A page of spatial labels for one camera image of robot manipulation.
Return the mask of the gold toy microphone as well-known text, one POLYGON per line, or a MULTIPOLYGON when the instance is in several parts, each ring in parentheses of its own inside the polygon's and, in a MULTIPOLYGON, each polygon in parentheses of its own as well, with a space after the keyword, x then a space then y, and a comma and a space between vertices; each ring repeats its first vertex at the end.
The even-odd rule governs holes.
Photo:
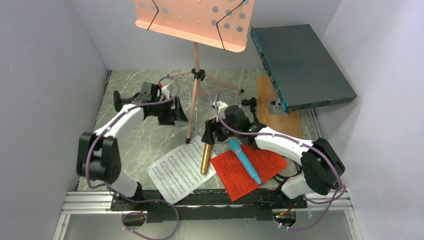
POLYGON ((202 175, 208 174, 212 150, 213 150, 212 145, 208 143, 204 144, 203 154, 202 154, 202 159, 200 164, 200 173, 202 175))

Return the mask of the pink music stand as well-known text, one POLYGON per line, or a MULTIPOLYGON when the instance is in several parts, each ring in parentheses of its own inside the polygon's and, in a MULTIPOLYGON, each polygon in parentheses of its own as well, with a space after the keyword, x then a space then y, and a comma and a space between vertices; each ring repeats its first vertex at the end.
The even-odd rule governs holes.
POLYGON ((193 43, 194 68, 176 74, 193 75, 194 78, 186 135, 186 143, 190 143, 196 101, 203 96, 201 82, 204 78, 220 83, 215 91, 229 87, 244 92, 201 68, 200 45, 243 52, 247 47, 255 0, 135 0, 134 5, 137 27, 193 43))

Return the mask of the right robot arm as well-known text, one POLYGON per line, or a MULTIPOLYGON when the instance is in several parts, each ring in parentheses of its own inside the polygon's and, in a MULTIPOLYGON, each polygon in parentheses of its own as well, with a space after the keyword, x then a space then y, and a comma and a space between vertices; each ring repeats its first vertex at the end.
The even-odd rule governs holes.
POLYGON ((308 193, 325 196, 330 190, 344 188, 341 176, 346 168, 326 139, 306 140, 278 132, 257 120, 250 121, 238 105, 218 101, 212 107, 215 117, 205 122, 203 143, 213 146, 230 139, 300 165, 301 172, 285 180, 275 194, 280 207, 287 208, 295 198, 308 193))

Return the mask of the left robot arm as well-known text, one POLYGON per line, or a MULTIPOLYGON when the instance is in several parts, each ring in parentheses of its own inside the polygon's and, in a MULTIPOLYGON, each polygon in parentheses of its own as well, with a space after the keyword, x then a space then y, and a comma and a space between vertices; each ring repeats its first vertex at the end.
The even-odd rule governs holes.
POLYGON ((129 209, 139 209, 144 203, 143 188, 124 173, 119 141, 148 117, 156 117, 159 125, 187 122, 178 93, 179 89, 171 84, 149 82, 129 98, 122 98, 115 90, 113 105, 117 114, 96 131, 79 137, 76 173, 85 177, 89 187, 94 188, 91 181, 100 181, 101 187, 121 196, 129 209))

